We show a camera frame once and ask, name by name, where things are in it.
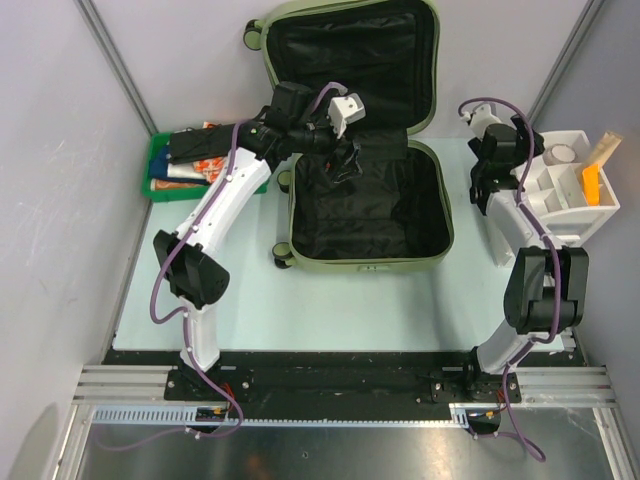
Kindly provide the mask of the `olive green hard-shell suitcase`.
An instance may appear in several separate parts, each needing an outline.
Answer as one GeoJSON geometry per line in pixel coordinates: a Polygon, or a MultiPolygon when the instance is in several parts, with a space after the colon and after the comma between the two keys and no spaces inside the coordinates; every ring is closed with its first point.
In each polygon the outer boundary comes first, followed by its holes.
{"type": "Polygon", "coordinates": [[[453,240],[435,152],[415,140],[436,109],[439,19],[425,1],[292,1],[250,21],[245,45],[263,53],[273,89],[319,91],[338,82],[366,116],[348,126],[362,175],[339,184],[328,156],[294,154],[275,170],[289,197],[289,233],[273,247],[280,268],[316,272],[423,271],[453,240]]]}

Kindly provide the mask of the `orange yellow tube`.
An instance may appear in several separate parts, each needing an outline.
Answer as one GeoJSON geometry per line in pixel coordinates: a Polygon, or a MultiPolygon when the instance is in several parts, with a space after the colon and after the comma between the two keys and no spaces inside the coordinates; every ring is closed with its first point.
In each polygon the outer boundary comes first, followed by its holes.
{"type": "Polygon", "coordinates": [[[583,193],[588,206],[600,205],[600,166],[593,163],[585,167],[581,172],[583,193]]]}

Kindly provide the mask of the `floral tulip print cloth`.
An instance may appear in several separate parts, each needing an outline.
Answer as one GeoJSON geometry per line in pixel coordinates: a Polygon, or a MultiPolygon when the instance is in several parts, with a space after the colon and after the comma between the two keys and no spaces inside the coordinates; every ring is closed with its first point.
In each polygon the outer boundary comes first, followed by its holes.
{"type": "Polygon", "coordinates": [[[227,156],[231,147],[231,134],[233,126],[223,126],[205,121],[202,124],[206,133],[217,130],[213,134],[214,155],[206,159],[200,159],[193,163],[193,169],[200,174],[209,184],[214,183],[226,166],[227,156]]]}

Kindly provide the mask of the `black cloth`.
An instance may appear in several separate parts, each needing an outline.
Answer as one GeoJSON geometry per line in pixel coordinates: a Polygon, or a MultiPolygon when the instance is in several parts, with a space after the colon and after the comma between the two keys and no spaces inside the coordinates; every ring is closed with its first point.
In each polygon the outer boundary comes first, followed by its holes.
{"type": "Polygon", "coordinates": [[[216,157],[227,157],[232,151],[235,124],[221,124],[171,133],[167,159],[171,164],[186,164],[216,157]]]}

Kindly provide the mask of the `white cloth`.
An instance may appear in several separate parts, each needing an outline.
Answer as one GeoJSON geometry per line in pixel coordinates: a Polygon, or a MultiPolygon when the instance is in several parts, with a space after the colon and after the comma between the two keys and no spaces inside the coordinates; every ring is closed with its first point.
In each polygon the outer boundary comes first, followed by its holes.
{"type": "Polygon", "coordinates": [[[192,163],[184,164],[171,164],[167,165],[167,177],[173,181],[178,179],[186,180],[187,182],[204,181],[207,182],[206,176],[194,168],[192,163]]]}

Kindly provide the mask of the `orange rabbit print cloth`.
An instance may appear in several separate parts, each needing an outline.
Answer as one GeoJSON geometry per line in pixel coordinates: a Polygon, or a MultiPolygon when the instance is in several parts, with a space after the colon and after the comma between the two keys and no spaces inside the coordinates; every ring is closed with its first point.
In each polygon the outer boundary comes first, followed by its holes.
{"type": "Polygon", "coordinates": [[[208,183],[193,183],[193,182],[174,182],[161,179],[151,179],[149,189],[152,192],[157,191],[174,191],[174,190],[195,190],[208,188],[208,183]]]}

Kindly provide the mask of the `navy blue cloth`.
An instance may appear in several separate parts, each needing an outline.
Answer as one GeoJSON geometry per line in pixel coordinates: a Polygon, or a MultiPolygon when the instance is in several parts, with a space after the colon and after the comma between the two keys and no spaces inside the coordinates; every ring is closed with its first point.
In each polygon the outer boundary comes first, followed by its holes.
{"type": "Polygon", "coordinates": [[[152,180],[168,181],[169,146],[162,146],[149,162],[147,177],[152,180]]]}

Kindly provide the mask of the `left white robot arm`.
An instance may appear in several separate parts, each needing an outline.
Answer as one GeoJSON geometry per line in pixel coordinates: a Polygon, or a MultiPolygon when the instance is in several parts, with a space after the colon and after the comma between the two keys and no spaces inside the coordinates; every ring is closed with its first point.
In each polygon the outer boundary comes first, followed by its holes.
{"type": "Polygon", "coordinates": [[[256,190],[294,154],[328,156],[326,170],[334,181],[360,174],[360,147],[346,131],[365,116],[360,96],[338,82],[319,91],[281,82],[255,117],[212,128],[222,171],[173,232],[155,235],[160,269],[149,304],[157,325],[181,317],[181,358],[192,368],[185,385],[197,398],[210,399],[221,387],[220,374],[211,369],[221,355],[212,311],[230,283],[216,259],[230,227],[256,190]]]}

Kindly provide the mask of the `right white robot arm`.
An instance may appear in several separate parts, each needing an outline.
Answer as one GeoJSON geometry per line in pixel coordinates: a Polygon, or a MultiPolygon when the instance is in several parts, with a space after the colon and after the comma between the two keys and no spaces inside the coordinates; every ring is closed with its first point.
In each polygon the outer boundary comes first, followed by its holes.
{"type": "Polygon", "coordinates": [[[463,393],[484,401],[497,389],[497,375],[517,366],[537,344],[549,344],[584,314],[589,257],[555,237],[524,198],[518,167],[530,167],[543,139],[519,115],[492,122],[469,141],[477,158],[470,201],[492,221],[515,255],[503,300],[504,319],[472,349],[461,376],[463,393]]]}

